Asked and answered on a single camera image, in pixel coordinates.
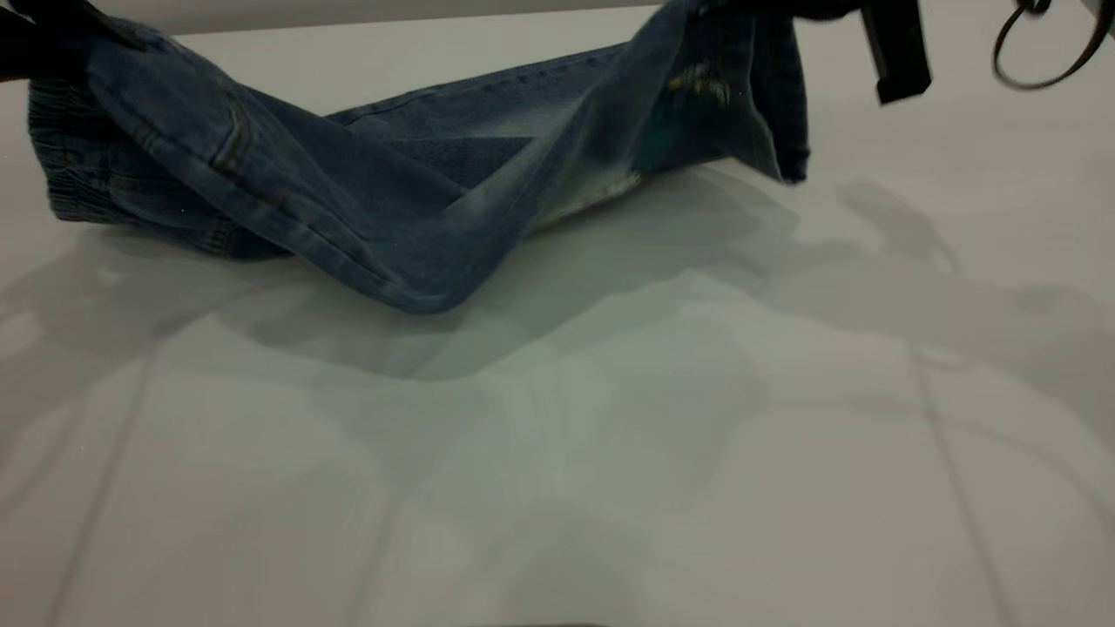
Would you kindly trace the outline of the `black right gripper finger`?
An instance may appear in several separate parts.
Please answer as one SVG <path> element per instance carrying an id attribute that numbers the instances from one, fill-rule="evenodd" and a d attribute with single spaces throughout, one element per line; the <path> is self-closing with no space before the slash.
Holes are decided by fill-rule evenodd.
<path id="1" fill-rule="evenodd" d="M 875 61 L 880 104 L 923 95 L 932 84 L 932 74 L 919 1 L 865 1 L 860 13 Z"/>
<path id="2" fill-rule="evenodd" d="M 817 23 L 831 23 L 860 11 L 864 4 L 867 3 L 863 0 L 793 0 L 787 1 L 786 11 Z"/>

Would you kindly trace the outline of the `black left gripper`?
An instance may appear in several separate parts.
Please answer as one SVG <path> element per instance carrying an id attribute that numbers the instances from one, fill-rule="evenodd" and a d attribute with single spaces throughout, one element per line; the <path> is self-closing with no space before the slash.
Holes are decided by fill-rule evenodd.
<path id="1" fill-rule="evenodd" d="M 129 48 L 143 40 L 91 1 L 8 1 L 1 9 L 3 81 L 68 77 L 84 70 L 85 38 Z"/>

